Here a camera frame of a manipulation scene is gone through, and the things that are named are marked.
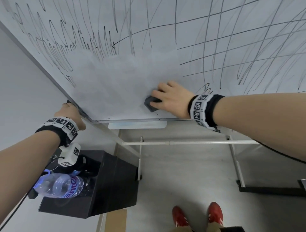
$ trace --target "forearm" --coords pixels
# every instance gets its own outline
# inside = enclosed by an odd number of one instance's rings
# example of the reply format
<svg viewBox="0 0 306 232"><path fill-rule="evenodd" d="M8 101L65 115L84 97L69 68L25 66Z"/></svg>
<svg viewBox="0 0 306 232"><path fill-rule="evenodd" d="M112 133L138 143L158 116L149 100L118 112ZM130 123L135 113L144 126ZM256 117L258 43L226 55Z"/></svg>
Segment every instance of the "forearm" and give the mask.
<svg viewBox="0 0 306 232"><path fill-rule="evenodd" d="M45 130L0 151L0 222L38 179L59 144L59 136Z"/></svg>
<svg viewBox="0 0 306 232"><path fill-rule="evenodd" d="M306 160L306 94L277 93L222 98L213 112L216 124Z"/></svg>

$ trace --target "shoe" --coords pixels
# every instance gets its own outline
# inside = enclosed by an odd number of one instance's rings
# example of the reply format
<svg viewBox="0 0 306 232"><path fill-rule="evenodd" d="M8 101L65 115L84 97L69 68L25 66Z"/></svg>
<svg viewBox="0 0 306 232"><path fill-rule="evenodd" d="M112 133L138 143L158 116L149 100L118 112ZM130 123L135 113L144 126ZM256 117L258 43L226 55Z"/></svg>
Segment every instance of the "shoe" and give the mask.
<svg viewBox="0 0 306 232"><path fill-rule="evenodd" d="M216 222L223 226L223 213L220 205L216 202L212 202L208 207L208 222Z"/></svg>
<svg viewBox="0 0 306 232"><path fill-rule="evenodd" d="M189 226L189 223L182 211L178 206L174 206L172 209L172 217L176 227Z"/></svg>

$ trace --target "black eraser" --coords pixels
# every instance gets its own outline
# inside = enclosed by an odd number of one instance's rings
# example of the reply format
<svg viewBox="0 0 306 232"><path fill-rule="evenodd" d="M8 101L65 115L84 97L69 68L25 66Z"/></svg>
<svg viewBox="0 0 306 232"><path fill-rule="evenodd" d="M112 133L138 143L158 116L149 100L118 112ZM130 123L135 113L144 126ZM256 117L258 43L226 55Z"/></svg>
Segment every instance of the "black eraser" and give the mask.
<svg viewBox="0 0 306 232"><path fill-rule="evenodd" d="M146 100L144 101L144 105L149 109L149 111L154 112L154 111L157 111L158 109L151 106L150 102L162 102L162 100L160 100L156 97L152 97L152 96L149 96L149 97L146 98Z"/></svg>

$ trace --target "khaki pants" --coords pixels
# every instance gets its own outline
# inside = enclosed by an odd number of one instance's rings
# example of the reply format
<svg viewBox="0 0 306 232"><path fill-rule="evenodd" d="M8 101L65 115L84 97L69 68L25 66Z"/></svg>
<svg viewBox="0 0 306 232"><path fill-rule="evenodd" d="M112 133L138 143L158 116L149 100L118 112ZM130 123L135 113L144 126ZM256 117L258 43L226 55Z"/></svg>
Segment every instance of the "khaki pants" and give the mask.
<svg viewBox="0 0 306 232"><path fill-rule="evenodd" d="M208 223L206 232L220 232L219 228L223 228L220 224L216 222ZM190 226L179 226L176 227L174 230L171 232L192 232Z"/></svg>

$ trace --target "water bottle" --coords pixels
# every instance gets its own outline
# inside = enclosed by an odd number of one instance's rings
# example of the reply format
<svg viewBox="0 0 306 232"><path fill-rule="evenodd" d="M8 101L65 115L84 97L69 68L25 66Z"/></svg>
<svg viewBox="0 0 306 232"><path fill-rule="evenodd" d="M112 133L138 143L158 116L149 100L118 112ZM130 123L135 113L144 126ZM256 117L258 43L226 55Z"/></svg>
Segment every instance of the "water bottle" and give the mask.
<svg viewBox="0 0 306 232"><path fill-rule="evenodd" d="M49 173L39 178L34 190L51 198L71 198L80 194L84 186L81 177L62 173Z"/></svg>

